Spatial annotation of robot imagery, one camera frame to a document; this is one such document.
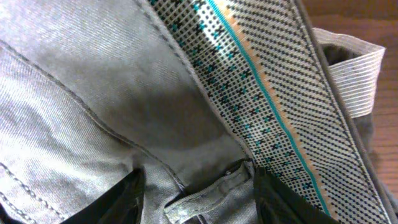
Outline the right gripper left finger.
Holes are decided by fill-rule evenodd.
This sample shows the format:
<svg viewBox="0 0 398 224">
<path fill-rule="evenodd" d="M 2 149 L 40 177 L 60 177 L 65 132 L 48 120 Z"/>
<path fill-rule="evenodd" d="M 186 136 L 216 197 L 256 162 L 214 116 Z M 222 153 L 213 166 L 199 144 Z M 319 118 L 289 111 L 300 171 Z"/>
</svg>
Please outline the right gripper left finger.
<svg viewBox="0 0 398 224">
<path fill-rule="evenodd" d="M 134 169 L 104 195 L 64 224 L 139 224 L 144 205 L 144 171 Z"/>
</svg>

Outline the grey shorts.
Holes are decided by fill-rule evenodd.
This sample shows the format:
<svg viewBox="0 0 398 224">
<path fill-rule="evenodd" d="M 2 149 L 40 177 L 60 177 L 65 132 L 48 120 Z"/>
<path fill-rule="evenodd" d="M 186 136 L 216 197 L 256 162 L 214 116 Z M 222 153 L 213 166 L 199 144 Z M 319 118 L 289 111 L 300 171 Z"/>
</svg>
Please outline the grey shorts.
<svg viewBox="0 0 398 224">
<path fill-rule="evenodd" d="M 1 222 L 63 223 L 141 169 L 140 223 L 260 223 L 264 168 L 396 223 L 368 157 L 384 52 L 300 1 L 1 0 Z"/>
</svg>

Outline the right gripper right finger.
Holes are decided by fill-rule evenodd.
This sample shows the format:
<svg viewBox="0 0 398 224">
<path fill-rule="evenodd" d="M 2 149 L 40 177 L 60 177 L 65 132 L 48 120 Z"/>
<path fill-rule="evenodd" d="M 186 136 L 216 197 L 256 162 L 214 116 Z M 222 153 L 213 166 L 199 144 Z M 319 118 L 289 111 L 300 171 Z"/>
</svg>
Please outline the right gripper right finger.
<svg viewBox="0 0 398 224">
<path fill-rule="evenodd" d="M 257 215 L 263 224 L 335 224 L 264 168 L 254 173 Z"/>
</svg>

